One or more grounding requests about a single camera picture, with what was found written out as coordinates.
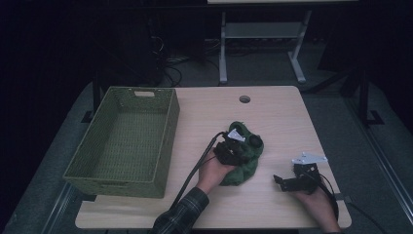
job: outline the wooden table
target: wooden table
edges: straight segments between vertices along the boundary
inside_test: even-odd
[[[318,2],[347,2],[357,0],[207,0],[209,4],[233,3],[318,3]]]
[[[294,177],[291,159],[303,151],[324,155],[304,102],[295,87],[178,88],[180,115],[171,155],[164,199],[97,196],[84,201],[76,225],[80,228],[152,227],[166,211],[185,178],[210,140],[227,131],[234,121],[244,122],[261,135],[265,147],[255,175],[240,186],[218,187],[194,228],[307,228],[317,226],[301,204],[275,184],[273,174]],[[250,97],[241,103],[240,96]],[[339,192],[327,163],[320,172]],[[189,191],[198,175],[194,175]],[[349,212],[339,201],[341,227],[351,224]]]

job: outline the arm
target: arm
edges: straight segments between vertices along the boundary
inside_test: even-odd
[[[321,188],[318,187],[316,191],[310,195],[302,191],[291,194],[304,205],[324,233],[342,232],[335,218],[330,201]]]
[[[219,185],[225,175],[235,169],[234,166],[220,164],[212,150],[204,162],[199,169],[197,185],[173,209],[158,216],[151,233],[190,233],[195,221],[209,203],[207,194]]]

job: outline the grommet hole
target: grommet hole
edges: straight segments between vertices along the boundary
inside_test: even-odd
[[[240,102],[242,103],[249,103],[251,101],[251,98],[248,96],[241,96],[240,97]]]

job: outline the basket handle hole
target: basket handle hole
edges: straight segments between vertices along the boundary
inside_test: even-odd
[[[124,187],[128,187],[128,184],[125,182],[101,182],[100,187],[102,188],[108,188],[108,187],[113,187],[113,188],[124,188]]]
[[[153,98],[155,96],[155,93],[150,92],[150,91],[134,91],[133,93],[137,97],[150,97],[150,98]]]

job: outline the green cloth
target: green cloth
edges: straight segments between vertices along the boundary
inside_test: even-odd
[[[253,147],[249,143],[249,138],[254,134],[251,133],[248,128],[241,122],[234,122],[230,125],[229,132],[233,129],[237,129],[237,132],[245,137],[245,141],[242,142],[241,148],[244,151],[244,156],[249,159],[248,163],[242,164],[241,166],[236,167],[233,171],[228,173],[220,185],[229,186],[229,185],[240,185],[249,178],[251,178],[256,171],[258,166],[258,158],[261,156],[264,149],[264,143],[260,147]]]

